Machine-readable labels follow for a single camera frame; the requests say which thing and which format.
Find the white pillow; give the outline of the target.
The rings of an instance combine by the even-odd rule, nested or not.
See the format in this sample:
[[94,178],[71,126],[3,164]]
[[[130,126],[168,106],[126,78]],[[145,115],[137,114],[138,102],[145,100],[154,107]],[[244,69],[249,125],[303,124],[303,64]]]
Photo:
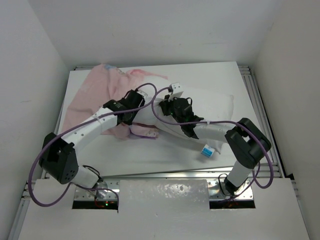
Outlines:
[[223,94],[219,92],[211,92],[209,90],[202,90],[198,88],[186,87],[177,94],[171,94],[169,85],[160,85],[157,93],[154,93],[149,86],[141,87],[141,91],[148,94],[146,98],[147,107],[138,111],[133,120],[134,125],[141,127],[154,127],[161,131],[164,131],[175,137],[190,140],[199,144],[208,145],[215,149],[215,152],[221,153],[222,146],[226,143],[222,143],[216,140],[196,140],[188,138],[184,135],[179,126],[169,126],[161,122],[158,117],[163,117],[165,120],[171,121],[172,118],[163,116],[159,103],[165,99],[166,95],[172,100],[176,98],[191,98],[192,110],[198,117],[204,118],[206,123],[217,121],[230,121],[234,111],[234,97],[229,94]]

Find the pink purple pillowcase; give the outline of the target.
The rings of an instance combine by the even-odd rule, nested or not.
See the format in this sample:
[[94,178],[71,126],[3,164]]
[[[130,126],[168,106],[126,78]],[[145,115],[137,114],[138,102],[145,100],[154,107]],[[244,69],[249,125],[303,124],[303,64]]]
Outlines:
[[160,79],[166,86],[170,84],[166,76],[142,69],[123,72],[119,68],[107,64],[95,66],[67,107],[61,130],[64,132],[84,122],[109,100],[118,101],[129,90],[133,90],[143,83],[150,83],[150,76]]

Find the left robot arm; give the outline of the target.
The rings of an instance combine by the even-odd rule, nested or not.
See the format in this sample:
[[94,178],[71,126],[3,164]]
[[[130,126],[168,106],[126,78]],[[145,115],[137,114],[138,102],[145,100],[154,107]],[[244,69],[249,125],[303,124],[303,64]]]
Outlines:
[[48,134],[39,165],[62,185],[73,183],[93,188],[100,179],[96,173],[78,164],[77,154],[103,132],[122,123],[131,124],[138,108],[145,105],[147,96],[143,91],[130,90],[122,99],[106,102],[80,127],[67,130],[59,138],[54,133]]

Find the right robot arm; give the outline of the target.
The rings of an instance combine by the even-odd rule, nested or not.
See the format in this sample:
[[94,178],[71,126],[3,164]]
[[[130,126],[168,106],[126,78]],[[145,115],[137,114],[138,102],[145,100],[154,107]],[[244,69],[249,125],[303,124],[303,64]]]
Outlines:
[[227,143],[232,150],[236,162],[224,179],[226,191],[234,196],[245,183],[249,174],[268,156],[272,144],[268,138],[248,118],[238,122],[230,120],[205,122],[204,118],[194,114],[187,98],[168,95],[159,103],[164,117],[158,119],[169,126],[179,126],[183,134],[193,140],[211,140]]

